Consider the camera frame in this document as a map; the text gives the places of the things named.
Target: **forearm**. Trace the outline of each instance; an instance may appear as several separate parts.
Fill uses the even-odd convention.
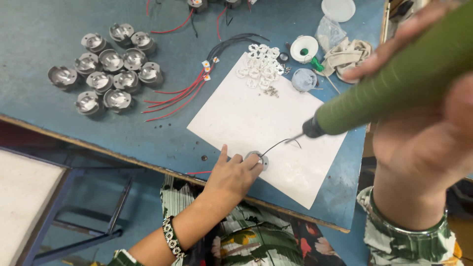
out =
[[[203,238],[231,210],[202,193],[173,220],[174,233],[181,248],[188,250]],[[169,249],[163,229],[152,232],[128,251],[145,266],[171,265],[175,256]]]
[[[446,192],[419,193],[413,182],[399,180],[382,166],[376,170],[373,198],[389,222],[405,229],[420,231],[436,225],[445,209]]]

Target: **blue workbench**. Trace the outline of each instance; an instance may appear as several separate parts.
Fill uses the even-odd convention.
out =
[[[2,1],[0,118],[199,183],[197,179],[180,173],[211,170],[219,151],[188,131],[186,126],[247,50],[249,43],[233,45],[222,54],[221,62],[212,71],[212,80],[202,87],[188,106],[170,117],[149,123],[143,121],[174,110],[168,108],[141,114],[146,106],[143,99],[164,99],[149,88],[144,88],[135,97],[138,104],[132,111],[123,115],[108,111],[103,119],[95,121],[79,115],[74,106],[77,95],[88,89],[87,86],[65,93],[51,85],[47,78],[48,69],[54,65],[73,67],[74,59],[86,52],[80,40],[87,33],[101,34],[117,51],[124,53],[108,34],[113,23],[129,23],[135,31],[164,31],[180,25],[189,14],[184,0],[157,2],[151,0],[150,16],[147,17],[146,0]],[[342,23],[342,28],[350,40],[366,40],[376,47],[384,2],[356,0],[355,3],[355,15]],[[262,43],[285,51],[285,42],[292,43],[299,35],[315,34],[323,16],[320,4],[320,0],[259,0],[252,6],[251,13],[244,4],[229,11],[228,16],[233,17],[229,26],[225,24],[225,15],[222,16],[220,36],[224,40],[240,33],[257,33],[271,39],[271,42]],[[211,3],[206,12],[195,15],[198,38],[190,23],[169,34],[153,35],[158,52],[149,59],[159,63],[164,72],[162,90],[186,88],[198,75],[201,62],[219,43],[216,19],[223,8],[222,4]],[[291,73],[302,67],[294,61],[286,65],[293,68]],[[348,88],[335,76],[333,81],[340,91]],[[335,96],[336,92],[326,80],[321,82],[321,87],[324,89],[312,93],[322,101]],[[364,137],[365,127],[347,134],[310,210],[260,179],[251,188],[249,196],[279,211],[348,231],[353,218]],[[203,155],[208,157],[206,161],[201,160]],[[208,175],[199,175],[198,178],[206,180]]]

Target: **white paper sheet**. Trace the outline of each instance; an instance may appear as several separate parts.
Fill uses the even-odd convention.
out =
[[[227,144],[230,157],[265,152],[300,134],[302,124],[323,103],[309,93],[296,91],[283,76],[271,84],[279,98],[248,88],[246,79],[235,75],[245,58],[246,53],[187,126],[219,150]],[[310,209],[345,135],[304,136],[298,139],[302,149],[296,142],[281,143],[266,154],[269,166],[260,177]]]

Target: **green tool handle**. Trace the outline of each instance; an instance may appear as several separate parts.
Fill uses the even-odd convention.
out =
[[[473,0],[435,24],[376,75],[320,106],[312,126],[321,129],[318,135],[337,135],[395,111],[440,101],[455,78],[473,69],[472,30]]]

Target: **floor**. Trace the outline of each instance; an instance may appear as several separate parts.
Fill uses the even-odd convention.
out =
[[[110,166],[106,162],[104,163],[104,161],[91,160],[90,156],[79,155],[71,157],[62,151],[41,152],[36,150],[28,152],[55,162],[67,161],[75,167]],[[134,243],[160,227],[162,210],[159,190],[163,180],[163,174],[151,170],[147,170],[135,178],[118,222],[118,226],[124,229],[121,237],[69,255],[63,261],[53,261],[45,265],[64,266],[69,264],[89,266],[94,261],[107,264],[115,250],[130,248]],[[64,201],[63,207],[80,207],[99,213],[111,214],[125,182],[124,178],[115,176],[77,177]],[[62,212],[58,218],[97,230],[103,231],[107,228],[107,222],[72,212]],[[363,243],[365,221],[366,214],[361,207],[357,206],[355,208],[352,229],[349,234],[319,226],[323,235],[328,239],[347,266],[367,265],[368,249]],[[89,235],[52,226],[42,243],[42,250],[60,248],[88,238],[90,238]]]

